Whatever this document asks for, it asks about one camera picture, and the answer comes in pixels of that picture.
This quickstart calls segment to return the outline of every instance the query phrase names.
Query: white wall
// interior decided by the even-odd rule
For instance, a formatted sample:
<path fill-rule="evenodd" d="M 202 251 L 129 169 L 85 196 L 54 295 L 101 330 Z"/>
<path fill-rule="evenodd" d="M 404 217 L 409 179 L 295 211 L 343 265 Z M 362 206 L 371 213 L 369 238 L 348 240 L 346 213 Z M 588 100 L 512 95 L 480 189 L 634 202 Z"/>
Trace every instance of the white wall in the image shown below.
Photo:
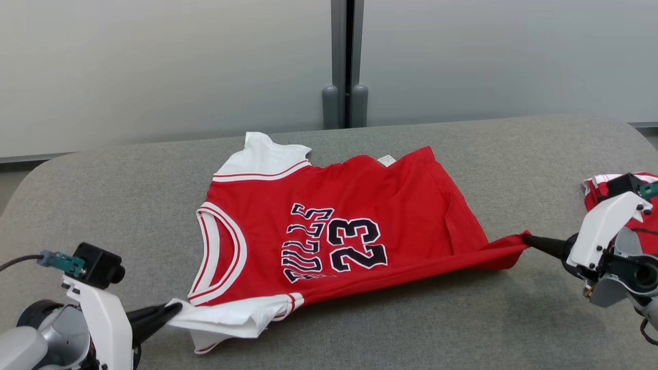
<path fill-rule="evenodd" d="M 329 0 L 2 0 L 0 157 L 322 128 Z"/>
<path fill-rule="evenodd" d="M 365 0 L 368 125 L 658 121 L 656 0 Z"/>

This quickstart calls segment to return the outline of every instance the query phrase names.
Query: clothing tag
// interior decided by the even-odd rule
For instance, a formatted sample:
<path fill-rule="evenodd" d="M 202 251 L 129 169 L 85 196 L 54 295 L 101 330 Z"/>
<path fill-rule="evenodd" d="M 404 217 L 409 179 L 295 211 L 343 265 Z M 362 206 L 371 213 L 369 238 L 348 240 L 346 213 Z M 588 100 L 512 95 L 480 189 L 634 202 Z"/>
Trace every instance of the clothing tag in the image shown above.
<path fill-rule="evenodd" d="M 383 164 L 386 167 L 388 167 L 388 166 L 395 163 L 395 159 L 393 159 L 393 157 L 391 157 L 390 155 L 385 155 L 385 156 L 377 159 L 377 161 L 379 163 Z"/>

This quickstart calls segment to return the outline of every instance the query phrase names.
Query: red and white garment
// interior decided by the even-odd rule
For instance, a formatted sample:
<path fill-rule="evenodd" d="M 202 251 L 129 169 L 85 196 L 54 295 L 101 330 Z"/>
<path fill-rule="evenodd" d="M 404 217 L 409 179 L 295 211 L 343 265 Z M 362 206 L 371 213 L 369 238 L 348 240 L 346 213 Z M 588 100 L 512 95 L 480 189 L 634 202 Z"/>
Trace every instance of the red and white garment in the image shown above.
<path fill-rule="evenodd" d="M 645 184 L 658 181 L 658 175 L 648 172 L 636 172 L 633 175 Z M 582 189 L 585 193 L 585 208 L 588 211 L 594 208 L 599 203 L 599 197 L 608 195 L 607 182 L 620 176 L 623 176 L 623 174 L 598 174 L 593 178 L 583 181 Z M 650 202 L 654 206 L 653 209 L 658 210 L 656 208 L 658 206 L 658 197 L 652 198 Z M 650 215 L 642 215 L 642 220 L 643 222 L 631 219 L 626 223 L 626 227 L 658 232 L 658 215 L 656 215 L 656 212 Z M 658 254 L 658 235 L 650 232 L 638 232 L 637 234 L 640 237 L 640 245 L 644 253 Z"/>
<path fill-rule="evenodd" d="M 520 235 L 489 243 L 429 147 L 314 167 L 303 145 L 248 132 L 197 211 L 203 260 L 184 310 L 196 352 L 255 338 L 302 305 L 466 268 L 507 269 Z"/>

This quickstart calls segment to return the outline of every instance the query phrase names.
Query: red fabric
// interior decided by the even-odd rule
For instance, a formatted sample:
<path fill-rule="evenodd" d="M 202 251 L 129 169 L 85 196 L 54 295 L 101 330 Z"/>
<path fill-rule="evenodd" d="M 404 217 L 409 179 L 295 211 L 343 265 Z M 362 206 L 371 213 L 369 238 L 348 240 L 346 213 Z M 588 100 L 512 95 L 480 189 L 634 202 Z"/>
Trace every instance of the red fabric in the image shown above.
<path fill-rule="evenodd" d="M 238 225 L 247 258 L 235 282 L 202 305 L 292 292 L 311 304 L 469 267 L 508 269 L 527 248 L 521 235 L 488 243 L 429 147 L 388 168 L 361 155 L 326 168 L 304 167 L 278 180 L 213 182 L 207 201 Z M 309 214 L 307 219 L 304 212 L 309 209 L 332 212 L 327 219 L 326 213 Z M 345 226 L 340 220 L 351 223 L 338 228 Z M 213 284 L 231 266 L 236 248 L 225 235 L 226 228 L 218 225 L 223 231 Z M 320 232 L 309 235 L 303 228 Z M 284 246 L 291 241 L 307 251 Z M 315 253 L 310 251 L 313 243 L 318 243 Z M 376 251 L 382 250 L 385 261 L 376 258 L 382 256 Z M 305 268 L 317 267 L 287 254 L 290 251 L 307 261 L 320 261 L 321 270 L 301 271 L 284 264 L 292 260 Z"/>
<path fill-rule="evenodd" d="M 648 172 L 638 172 L 637 174 L 658 177 L 657 175 Z M 590 192 L 589 194 L 585 195 L 585 208 L 590 211 L 599 203 L 598 197 L 608 195 L 608 186 L 607 182 L 599 182 L 597 184 L 598 186 L 594 186 L 594 182 L 592 180 L 587 180 L 586 182 Z M 658 216 L 656 215 L 656 212 L 658 212 L 658 197 L 652 198 L 651 204 L 653 205 L 654 209 L 652 214 L 642 215 L 643 222 L 637 221 L 636 219 L 631 219 L 626 223 L 626 227 L 630 229 L 645 228 L 648 230 L 658 231 Z M 637 234 L 640 237 L 640 245 L 642 246 L 642 251 L 644 253 L 658 254 L 658 235 L 650 234 L 647 232 L 638 232 Z"/>

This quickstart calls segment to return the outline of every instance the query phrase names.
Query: gray fabric tabletop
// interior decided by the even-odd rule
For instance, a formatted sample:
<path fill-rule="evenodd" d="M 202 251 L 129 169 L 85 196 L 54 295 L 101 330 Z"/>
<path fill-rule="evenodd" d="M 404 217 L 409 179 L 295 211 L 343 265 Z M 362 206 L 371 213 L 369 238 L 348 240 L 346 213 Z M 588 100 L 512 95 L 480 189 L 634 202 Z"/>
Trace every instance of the gray fabric tabletop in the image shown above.
<path fill-rule="evenodd" d="M 395 158 L 430 145 L 487 236 L 530 230 L 566 238 L 585 208 L 580 181 L 658 172 L 658 153 L 633 128 L 597 117 L 550 116 L 298 132 L 326 166 L 359 155 Z M 0 261 L 87 241 L 123 257 L 109 291 L 126 309 L 185 298 L 202 239 L 194 211 L 212 174 L 243 137 L 111 147 L 59 157 L 20 185 L 0 218 Z M 60 273 L 23 263 L 1 273 L 0 330 L 32 302 L 65 302 Z M 589 304 L 558 261 L 527 250 L 502 272 L 461 271 L 303 307 L 256 340 L 203 356 L 188 333 L 164 328 L 140 369 L 648 369 L 658 348 L 629 302 Z"/>

